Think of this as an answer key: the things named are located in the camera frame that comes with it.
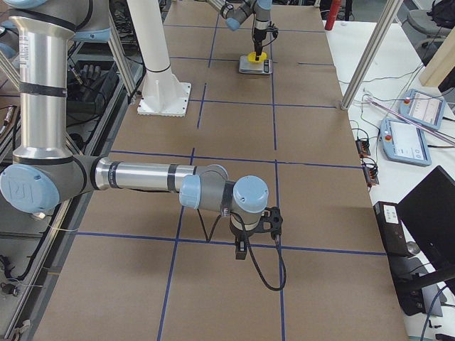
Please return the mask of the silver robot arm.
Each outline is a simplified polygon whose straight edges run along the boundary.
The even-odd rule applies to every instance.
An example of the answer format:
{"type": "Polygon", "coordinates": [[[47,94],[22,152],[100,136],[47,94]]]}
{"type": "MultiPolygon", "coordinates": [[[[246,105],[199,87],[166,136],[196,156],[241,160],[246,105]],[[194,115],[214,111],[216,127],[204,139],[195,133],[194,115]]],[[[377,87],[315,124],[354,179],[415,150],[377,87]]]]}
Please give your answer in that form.
{"type": "Polygon", "coordinates": [[[207,3],[221,15],[231,31],[236,31],[253,15],[252,41],[255,50],[247,59],[251,63],[261,63],[267,58],[263,52],[263,41],[276,28],[271,22],[272,1],[243,1],[237,8],[228,1],[208,0],[207,3]]]}
{"type": "MultiPolygon", "coordinates": [[[[271,26],[272,1],[207,1],[236,30],[251,15],[254,61],[271,26]]],[[[21,145],[1,173],[1,194],[16,209],[37,213],[79,194],[107,188],[178,193],[184,207],[230,217],[236,259],[253,258],[249,237],[265,233],[266,183],[253,175],[229,181],[218,165],[125,163],[76,156],[65,142],[68,41],[107,41],[109,1],[4,1],[17,27],[20,58],[21,145]]],[[[171,70],[159,1],[127,1],[146,74],[140,114],[184,116],[191,84],[171,70]]]]}

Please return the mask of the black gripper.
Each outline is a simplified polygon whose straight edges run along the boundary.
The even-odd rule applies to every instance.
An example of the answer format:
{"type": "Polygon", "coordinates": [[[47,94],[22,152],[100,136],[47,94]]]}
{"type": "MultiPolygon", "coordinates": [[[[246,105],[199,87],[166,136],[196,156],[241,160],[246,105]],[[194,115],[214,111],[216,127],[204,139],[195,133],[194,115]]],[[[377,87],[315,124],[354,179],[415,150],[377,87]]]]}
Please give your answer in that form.
{"type": "Polygon", "coordinates": [[[247,245],[251,244],[250,237],[262,228],[263,223],[258,221],[254,224],[246,224],[245,229],[236,218],[230,218],[230,231],[235,236],[235,259],[245,260],[247,256],[247,245]]]}
{"type": "Polygon", "coordinates": [[[255,47],[255,61],[262,61],[262,42],[266,38],[266,30],[254,28],[252,37],[255,47]]]}

